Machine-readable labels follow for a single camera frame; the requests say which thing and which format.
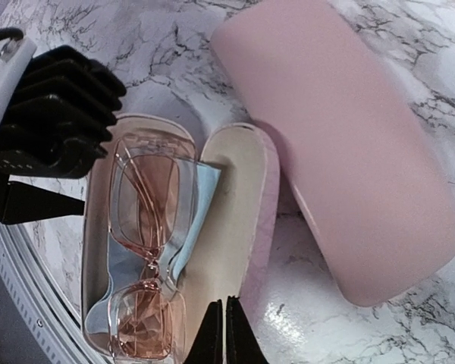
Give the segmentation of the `pink soft glasses case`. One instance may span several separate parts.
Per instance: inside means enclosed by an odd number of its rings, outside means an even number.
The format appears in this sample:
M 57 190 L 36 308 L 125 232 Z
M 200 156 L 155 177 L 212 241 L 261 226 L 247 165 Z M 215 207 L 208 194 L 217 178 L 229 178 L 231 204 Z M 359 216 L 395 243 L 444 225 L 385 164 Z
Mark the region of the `pink soft glasses case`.
M 264 363 L 253 333 L 277 214 L 268 134 L 123 114 L 95 163 L 83 228 L 82 332 L 114 363 Z

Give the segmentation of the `pink transparent sunglasses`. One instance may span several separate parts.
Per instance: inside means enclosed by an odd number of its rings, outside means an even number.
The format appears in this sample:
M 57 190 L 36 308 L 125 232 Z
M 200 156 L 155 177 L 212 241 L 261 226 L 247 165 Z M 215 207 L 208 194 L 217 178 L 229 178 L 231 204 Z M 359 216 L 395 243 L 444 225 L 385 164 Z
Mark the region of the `pink transparent sunglasses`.
M 193 177 L 180 178 L 181 162 L 196 163 L 192 141 L 164 131 L 126 132 L 114 147 L 108 229 L 142 260 L 140 279 L 108 301 L 110 351 L 116 363 L 180 363 L 185 346 L 185 300 L 160 278 L 159 259 L 174 225 L 186 226 Z

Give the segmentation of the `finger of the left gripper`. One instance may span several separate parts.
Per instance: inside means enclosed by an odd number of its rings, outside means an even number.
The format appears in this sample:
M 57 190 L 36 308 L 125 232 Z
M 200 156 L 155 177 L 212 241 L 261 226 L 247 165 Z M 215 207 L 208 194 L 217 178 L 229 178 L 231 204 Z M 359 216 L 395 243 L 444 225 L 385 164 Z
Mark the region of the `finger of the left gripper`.
M 0 180 L 0 223 L 22 224 L 81 216 L 85 202 L 18 181 Z

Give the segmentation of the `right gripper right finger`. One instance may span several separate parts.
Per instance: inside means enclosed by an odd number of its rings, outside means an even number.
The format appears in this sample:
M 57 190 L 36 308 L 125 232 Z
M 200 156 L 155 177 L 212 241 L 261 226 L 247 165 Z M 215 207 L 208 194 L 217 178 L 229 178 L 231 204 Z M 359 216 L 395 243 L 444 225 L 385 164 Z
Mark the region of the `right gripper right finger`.
M 227 298 L 227 364 L 267 364 L 238 297 Z

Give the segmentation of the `pink hard glasses case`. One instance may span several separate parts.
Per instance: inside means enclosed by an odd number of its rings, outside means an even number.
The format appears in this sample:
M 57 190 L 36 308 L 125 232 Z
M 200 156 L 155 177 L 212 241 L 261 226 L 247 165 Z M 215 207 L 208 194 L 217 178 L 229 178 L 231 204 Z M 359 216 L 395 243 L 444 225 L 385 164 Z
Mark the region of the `pink hard glasses case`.
M 348 301 L 387 301 L 455 256 L 455 200 L 425 132 L 327 2 L 262 1 L 226 20 L 210 44 L 274 140 Z

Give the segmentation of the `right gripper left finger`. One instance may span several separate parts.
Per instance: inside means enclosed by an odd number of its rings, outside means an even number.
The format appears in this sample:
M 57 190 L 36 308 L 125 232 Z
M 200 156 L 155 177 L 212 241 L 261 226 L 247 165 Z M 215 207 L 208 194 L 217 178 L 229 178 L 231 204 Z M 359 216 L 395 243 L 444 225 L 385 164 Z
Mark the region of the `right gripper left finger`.
M 223 363 L 223 306 L 222 301 L 211 302 L 185 359 L 185 364 Z

